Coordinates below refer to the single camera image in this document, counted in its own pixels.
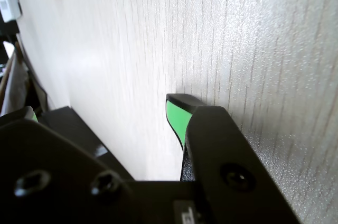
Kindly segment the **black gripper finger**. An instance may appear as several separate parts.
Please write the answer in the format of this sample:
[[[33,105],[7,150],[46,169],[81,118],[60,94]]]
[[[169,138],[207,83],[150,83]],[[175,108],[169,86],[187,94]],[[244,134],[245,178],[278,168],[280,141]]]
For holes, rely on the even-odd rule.
[[[134,223],[120,177],[37,122],[1,117],[1,223]]]
[[[183,150],[181,180],[196,182],[207,222],[298,223],[225,108],[167,94],[166,119]]]

